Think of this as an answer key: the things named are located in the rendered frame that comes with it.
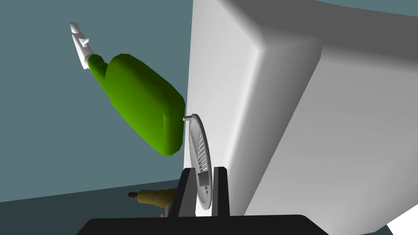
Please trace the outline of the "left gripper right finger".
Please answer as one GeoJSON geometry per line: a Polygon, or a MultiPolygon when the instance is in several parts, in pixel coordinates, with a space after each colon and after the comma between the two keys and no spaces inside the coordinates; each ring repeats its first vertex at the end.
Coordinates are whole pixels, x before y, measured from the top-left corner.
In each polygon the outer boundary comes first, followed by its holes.
{"type": "Polygon", "coordinates": [[[213,171],[212,216],[230,216],[227,169],[215,167],[213,171]]]}

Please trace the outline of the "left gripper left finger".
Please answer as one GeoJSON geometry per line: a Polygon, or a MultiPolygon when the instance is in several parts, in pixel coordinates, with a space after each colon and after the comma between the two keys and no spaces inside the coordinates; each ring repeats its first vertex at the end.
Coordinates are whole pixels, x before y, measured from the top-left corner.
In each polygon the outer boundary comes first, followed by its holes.
{"type": "Polygon", "coordinates": [[[197,180],[195,168],[183,169],[168,217],[195,217],[197,180]]]}

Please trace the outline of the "grey round slotted strainer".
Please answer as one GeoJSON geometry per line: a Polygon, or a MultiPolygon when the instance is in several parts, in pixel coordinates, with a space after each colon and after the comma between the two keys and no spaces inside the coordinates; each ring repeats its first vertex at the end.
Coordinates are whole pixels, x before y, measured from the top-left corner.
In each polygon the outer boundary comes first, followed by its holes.
{"type": "Polygon", "coordinates": [[[205,129],[197,114],[185,116],[183,120],[189,122],[189,156],[196,173],[197,198],[201,207],[208,210],[212,204],[213,176],[205,129]]]}

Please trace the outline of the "tan ribbed cylinder dark tip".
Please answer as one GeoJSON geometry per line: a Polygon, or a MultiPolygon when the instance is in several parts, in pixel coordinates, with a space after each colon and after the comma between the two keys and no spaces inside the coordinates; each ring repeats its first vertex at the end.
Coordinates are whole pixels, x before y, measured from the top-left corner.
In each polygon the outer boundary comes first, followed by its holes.
{"type": "Polygon", "coordinates": [[[166,208],[168,204],[172,204],[175,195],[176,188],[169,188],[164,190],[140,190],[139,192],[129,192],[128,198],[136,199],[138,203],[166,208]]]}

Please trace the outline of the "green spray bottle white nozzle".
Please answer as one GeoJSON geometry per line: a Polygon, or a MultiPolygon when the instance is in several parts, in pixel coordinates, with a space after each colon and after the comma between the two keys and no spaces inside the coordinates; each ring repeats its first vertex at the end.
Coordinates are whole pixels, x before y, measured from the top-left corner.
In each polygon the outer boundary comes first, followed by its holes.
{"type": "Polygon", "coordinates": [[[161,155],[178,152],[186,106],[179,92],[130,54],[121,53],[105,62],[93,53],[90,39],[76,22],[70,28],[82,67],[91,71],[122,118],[161,155]]]}

